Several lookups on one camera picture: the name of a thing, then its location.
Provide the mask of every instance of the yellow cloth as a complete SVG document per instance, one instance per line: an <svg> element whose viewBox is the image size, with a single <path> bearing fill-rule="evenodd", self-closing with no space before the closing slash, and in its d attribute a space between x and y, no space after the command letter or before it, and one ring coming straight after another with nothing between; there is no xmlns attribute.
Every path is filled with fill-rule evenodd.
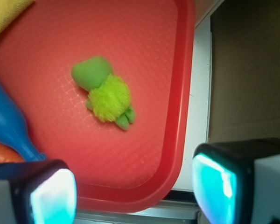
<svg viewBox="0 0 280 224"><path fill-rule="evenodd" d="M0 33L34 0L0 0Z"/></svg>

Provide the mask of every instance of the blue bottle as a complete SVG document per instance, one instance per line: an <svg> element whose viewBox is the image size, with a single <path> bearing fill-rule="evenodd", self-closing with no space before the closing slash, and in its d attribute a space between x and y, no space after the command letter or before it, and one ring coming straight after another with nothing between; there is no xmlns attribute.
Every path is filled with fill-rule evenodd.
<svg viewBox="0 0 280 224"><path fill-rule="evenodd" d="M32 144L23 114L1 86L0 143L13 148L26 161L42 161L47 158Z"/></svg>

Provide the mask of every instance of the orange object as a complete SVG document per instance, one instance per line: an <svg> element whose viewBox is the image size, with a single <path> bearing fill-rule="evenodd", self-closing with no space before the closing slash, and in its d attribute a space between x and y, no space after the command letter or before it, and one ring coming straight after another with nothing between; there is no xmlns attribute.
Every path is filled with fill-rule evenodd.
<svg viewBox="0 0 280 224"><path fill-rule="evenodd" d="M24 160L12 148L0 144L0 163L2 162L24 162Z"/></svg>

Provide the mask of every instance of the green plush toy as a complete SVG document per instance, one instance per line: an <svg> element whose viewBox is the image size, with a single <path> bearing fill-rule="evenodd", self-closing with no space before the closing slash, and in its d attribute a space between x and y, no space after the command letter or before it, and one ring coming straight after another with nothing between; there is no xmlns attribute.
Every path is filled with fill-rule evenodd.
<svg viewBox="0 0 280 224"><path fill-rule="evenodd" d="M110 63L103 57L93 57L74 65L74 81L89 92L86 107L102 122L115 122L123 130L135 121L128 86L114 75Z"/></svg>

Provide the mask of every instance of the red tray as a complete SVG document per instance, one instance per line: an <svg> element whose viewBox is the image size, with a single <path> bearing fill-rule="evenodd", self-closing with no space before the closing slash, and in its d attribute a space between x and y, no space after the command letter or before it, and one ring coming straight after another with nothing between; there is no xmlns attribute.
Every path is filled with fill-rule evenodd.
<svg viewBox="0 0 280 224"><path fill-rule="evenodd" d="M192 0L37 0L0 35L0 83L31 140L66 161L78 207L136 212L159 202L182 164L194 35ZM106 57L136 121L100 123L72 66Z"/></svg>

